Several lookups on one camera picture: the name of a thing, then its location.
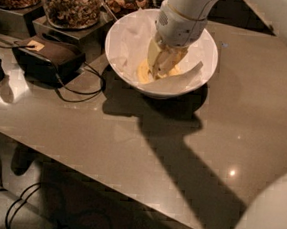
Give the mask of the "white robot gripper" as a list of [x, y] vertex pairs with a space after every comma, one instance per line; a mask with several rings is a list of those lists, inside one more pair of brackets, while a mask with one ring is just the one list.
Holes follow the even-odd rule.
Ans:
[[155, 23], [160, 39], [153, 37], [148, 46], [147, 63], [153, 75], [163, 77], [180, 63], [188, 53], [188, 46], [201, 37], [208, 14], [206, 2], [162, 2]]

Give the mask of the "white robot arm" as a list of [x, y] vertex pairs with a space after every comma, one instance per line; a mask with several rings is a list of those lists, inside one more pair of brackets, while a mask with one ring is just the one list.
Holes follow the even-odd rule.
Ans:
[[141, 123], [166, 178], [151, 179], [149, 199], [193, 229], [287, 229], [287, 46], [217, 22], [209, 31], [215, 76]]

